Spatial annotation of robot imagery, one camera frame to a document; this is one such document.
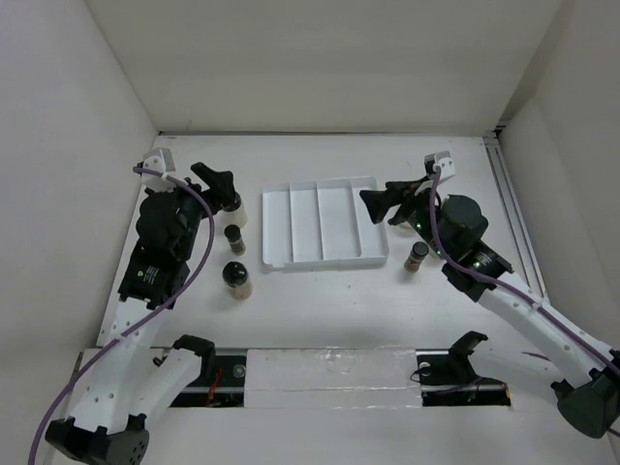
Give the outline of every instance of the white wall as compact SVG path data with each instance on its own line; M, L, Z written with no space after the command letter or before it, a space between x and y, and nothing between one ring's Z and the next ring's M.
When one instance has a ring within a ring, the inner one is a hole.
M86 0L160 130L493 129L560 0Z
M551 300L620 346L620 3L575 0L501 137Z
M25 463L108 300L155 130L81 0L0 0L0 434Z
M553 50L560 39L567 15L572 11L573 0L563 0L558 12L547 27L536 53L530 60L521 81L514 89L514 93L502 114L501 121L510 121L525 103L534 95L541 81L547 63L553 55Z

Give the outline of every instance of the red wire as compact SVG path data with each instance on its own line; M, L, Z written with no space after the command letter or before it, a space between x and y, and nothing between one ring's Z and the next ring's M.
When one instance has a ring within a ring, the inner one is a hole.
M219 370L217 370L217 373L215 373L215 381L213 382L213 384L209 388L208 401L207 401L206 405L209 405L211 403L211 401L213 400L213 396L215 395L215 389L217 388L217 385L220 383L220 380L222 379L222 373L223 372L224 372L224 370L222 368L220 368Z

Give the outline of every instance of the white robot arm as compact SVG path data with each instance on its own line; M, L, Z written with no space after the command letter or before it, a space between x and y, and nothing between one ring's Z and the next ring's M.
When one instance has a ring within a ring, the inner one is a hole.
M169 177L174 164L167 149L149 152L134 169L141 173L148 197L139 208L139 240L118 290L107 344L80 370L83 373L96 362L82 398L66 418L52 421L46 431L46 440L76 461L140 464L149 426L181 390L198 377L208 379L213 374L213 343L189 335L173 344L150 377L146 373L157 332L206 260L213 241L213 215L238 200L231 172L213 171L202 163L191 169L209 189L189 179ZM188 277L187 261L205 216L211 228L209 245L196 272Z
M386 190L360 193L371 220L408 222L445 259L448 280L474 302L495 313L527 338L542 356L510 353L470 332L444 360L459 384L480 376L519 386L557 405L583 434L601 438L620 416L620 353L587 334L548 302L535 296L511 265L481 241L488 221L479 205L464 196L437 202L437 186L455 175L448 152L424 159L427 176L386 183Z

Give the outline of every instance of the small bottle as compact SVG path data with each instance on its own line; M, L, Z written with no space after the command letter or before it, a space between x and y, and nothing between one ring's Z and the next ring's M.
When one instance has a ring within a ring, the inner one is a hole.
M224 228L224 235L229 240L231 251L235 255L243 255L245 252L245 244L241 237L241 229L237 225L228 225Z
M234 203L231 206L225 206L223 210L222 219L225 224L237 225L240 228L243 228L247 224L248 215L245 213L243 201L238 192L234 194Z
M253 286L248 269L239 262L228 262L222 271L224 282L231 289L237 300L244 300L252 295Z
M415 273L419 270L426 256L428 255L428 246L424 242L416 242L411 249L411 253L405 262L405 269Z

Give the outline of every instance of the white tray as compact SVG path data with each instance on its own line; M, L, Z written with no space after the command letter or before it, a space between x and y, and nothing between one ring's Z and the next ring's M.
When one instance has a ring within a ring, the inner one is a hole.
M374 177L263 187L263 263L273 269L384 264L386 227L373 225L359 191Z

